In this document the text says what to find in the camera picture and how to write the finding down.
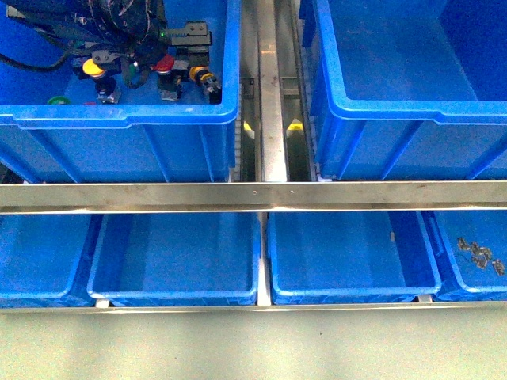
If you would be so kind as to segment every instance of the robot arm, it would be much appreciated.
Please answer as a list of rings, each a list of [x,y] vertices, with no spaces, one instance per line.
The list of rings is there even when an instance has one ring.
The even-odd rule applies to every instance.
[[[122,73],[126,86],[135,89],[147,81],[153,70],[158,73],[158,87],[164,100],[176,101],[181,94],[181,82],[190,79],[203,88],[210,103],[221,102],[221,85],[212,73],[205,78],[190,74],[193,68],[200,68],[198,71],[203,74],[203,70],[208,69],[209,48],[212,46],[208,25],[188,22],[181,29],[167,28],[163,0],[4,2],[8,5],[8,18],[35,29],[46,40],[65,49],[62,58],[48,67],[25,65],[4,55],[0,55],[1,62],[23,70],[48,72],[58,70],[68,57],[78,57],[73,59],[74,72],[82,79],[92,78],[97,91],[106,89],[105,93],[102,91],[102,97],[99,93],[102,103],[117,102],[112,97],[113,75]],[[67,46],[62,42],[64,40],[83,42],[79,45],[71,42]],[[159,63],[167,61],[169,47],[177,49],[176,66],[169,72],[165,70],[167,67],[163,72],[156,70]],[[132,67],[139,72],[136,83],[133,82]]]

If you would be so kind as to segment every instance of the metal frame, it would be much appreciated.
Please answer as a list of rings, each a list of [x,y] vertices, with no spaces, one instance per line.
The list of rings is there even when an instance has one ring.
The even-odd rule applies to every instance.
[[[250,211],[259,212],[264,237],[268,211],[507,209],[505,180],[288,183],[274,5],[275,0],[257,2],[257,22],[262,25],[257,28],[261,98],[261,130],[256,138],[257,183],[1,184],[0,215]],[[294,7],[292,13],[292,27],[296,31]],[[419,302],[399,304],[274,306],[265,245],[260,269],[257,306],[116,308],[109,307],[107,300],[99,300],[94,308],[0,310],[0,314],[419,310],[507,306],[507,302],[431,302],[429,296],[421,296]]]

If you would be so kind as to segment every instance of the gray floor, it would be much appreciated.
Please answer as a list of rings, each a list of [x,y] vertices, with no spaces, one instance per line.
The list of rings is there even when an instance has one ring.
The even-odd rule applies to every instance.
[[[1,379],[500,379],[506,308],[0,315]]]

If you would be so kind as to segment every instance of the blue storage crate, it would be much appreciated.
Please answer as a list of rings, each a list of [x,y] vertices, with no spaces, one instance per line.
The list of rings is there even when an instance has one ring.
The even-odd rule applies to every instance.
[[[109,215],[88,292],[115,306],[252,305],[259,257],[254,214]]]
[[[409,302],[440,289],[419,213],[279,213],[268,226],[278,305]]]
[[[506,211],[438,211],[423,213],[436,263],[442,277],[441,301],[507,300],[507,275],[499,275],[491,261],[484,269],[460,249],[458,239],[487,247],[493,260],[507,264]]]
[[[90,306],[100,215],[0,217],[0,307]]]
[[[316,29],[309,85],[322,177],[507,178],[507,2],[313,6],[303,44]]]
[[[0,162],[39,182],[227,181],[234,167],[238,114],[240,0],[165,0],[171,28],[204,20],[213,32],[211,70],[223,82],[222,104],[184,83],[178,104],[160,100],[157,78],[122,89],[119,105],[95,101],[93,81],[79,81],[70,64],[51,74],[0,63]],[[0,52],[48,65],[61,51],[5,17],[0,3]],[[46,105],[58,95],[71,105]]]

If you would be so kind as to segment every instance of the yellow button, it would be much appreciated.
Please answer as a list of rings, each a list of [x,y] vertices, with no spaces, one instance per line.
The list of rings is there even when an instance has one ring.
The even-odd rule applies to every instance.
[[[82,70],[90,77],[100,77],[105,73],[105,70],[102,70],[99,66],[97,66],[91,58],[83,63]]]

